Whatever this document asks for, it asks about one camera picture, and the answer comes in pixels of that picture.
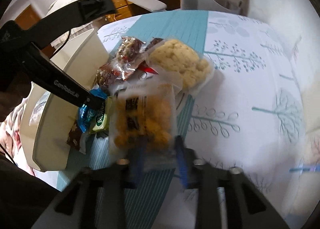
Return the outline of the orange crab roe snack bag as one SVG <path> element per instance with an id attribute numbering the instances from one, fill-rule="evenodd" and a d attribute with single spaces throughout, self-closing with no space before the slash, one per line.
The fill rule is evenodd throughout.
<path id="1" fill-rule="evenodd" d="M 176 118 L 171 83 L 145 81 L 117 90 L 110 109 L 110 160 L 141 149 L 145 171 L 175 168 Z"/>

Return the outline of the blue foil snack packet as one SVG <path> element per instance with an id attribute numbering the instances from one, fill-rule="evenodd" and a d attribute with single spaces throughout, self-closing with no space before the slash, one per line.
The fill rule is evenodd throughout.
<path id="1" fill-rule="evenodd" d="M 103 98 L 104 100 L 107 99 L 107 94 L 101 88 L 92 89 L 90 90 L 90 93 L 97 97 Z M 78 108 L 76 119 L 77 127 L 83 133 L 85 133 L 90 129 L 91 123 L 98 113 L 98 110 L 91 109 L 87 105 L 83 105 L 82 107 Z"/>

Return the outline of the green small snack packet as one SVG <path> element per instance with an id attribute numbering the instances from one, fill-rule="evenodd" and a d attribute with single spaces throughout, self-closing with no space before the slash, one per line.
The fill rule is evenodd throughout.
<path id="1" fill-rule="evenodd" d="M 91 129 L 91 133 L 99 133 L 99 132 L 105 132 L 109 129 L 109 123 L 110 123 L 110 109 L 112 106 L 113 99 L 112 97 L 108 97 L 100 109 L 100 111 L 97 113 L 94 123 Z"/>

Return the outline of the dark red snack packet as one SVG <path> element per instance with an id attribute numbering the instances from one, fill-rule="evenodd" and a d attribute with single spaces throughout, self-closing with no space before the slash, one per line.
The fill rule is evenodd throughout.
<path id="1" fill-rule="evenodd" d="M 75 121 L 69 130 L 66 143 L 83 155 L 86 155 L 87 143 L 93 138 L 93 133 L 89 130 L 83 132 Z"/>

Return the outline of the red white small packet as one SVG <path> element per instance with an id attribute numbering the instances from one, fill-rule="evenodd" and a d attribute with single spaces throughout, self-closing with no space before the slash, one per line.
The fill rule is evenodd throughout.
<path id="1" fill-rule="evenodd" d="M 141 83 L 144 80 L 148 80 L 154 78 L 158 75 L 158 73 L 150 68 L 146 62 L 143 62 L 139 65 L 136 71 L 129 76 L 129 78 L 125 81 L 116 80 L 116 82 L 109 86 L 108 92 L 110 95 L 114 95 L 116 91 L 121 90 L 129 85 L 134 85 L 136 83 Z"/>

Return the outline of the pink bed blanket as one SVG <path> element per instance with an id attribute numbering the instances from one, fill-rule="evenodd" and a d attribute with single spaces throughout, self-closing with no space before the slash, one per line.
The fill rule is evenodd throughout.
<path id="1" fill-rule="evenodd" d="M 1 153 L 20 169 L 35 176 L 34 170 L 27 164 L 20 137 L 20 127 L 27 102 L 28 98 L 22 99 L 22 102 L 1 122 Z"/>

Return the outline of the clear red date bag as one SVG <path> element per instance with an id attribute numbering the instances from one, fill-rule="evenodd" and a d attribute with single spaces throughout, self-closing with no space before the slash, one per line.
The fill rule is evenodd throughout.
<path id="1" fill-rule="evenodd" d="M 118 81 L 126 81 L 138 68 L 142 61 L 134 60 L 132 62 L 112 59 L 110 62 L 99 67 L 95 74 L 94 83 L 101 89 L 109 89 Z"/>

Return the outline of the clear nut mix bag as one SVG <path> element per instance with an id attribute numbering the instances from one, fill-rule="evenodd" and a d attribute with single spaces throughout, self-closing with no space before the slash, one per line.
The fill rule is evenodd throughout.
<path id="1" fill-rule="evenodd" d="M 145 44 L 146 42 L 141 41 L 136 37 L 123 36 L 121 38 L 121 44 L 115 53 L 116 60 L 122 64 L 132 63 L 136 60 L 142 46 Z"/>

